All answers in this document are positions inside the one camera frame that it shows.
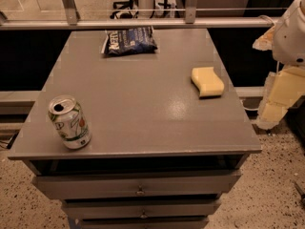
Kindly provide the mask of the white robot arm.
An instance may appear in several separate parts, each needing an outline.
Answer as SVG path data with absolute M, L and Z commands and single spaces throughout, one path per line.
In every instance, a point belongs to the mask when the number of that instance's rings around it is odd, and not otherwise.
M 283 68 L 269 73 L 256 125 L 272 129 L 305 94 L 305 0 L 294 0 L 278 21 L 253 43 L 253 48 L 271 50 Z

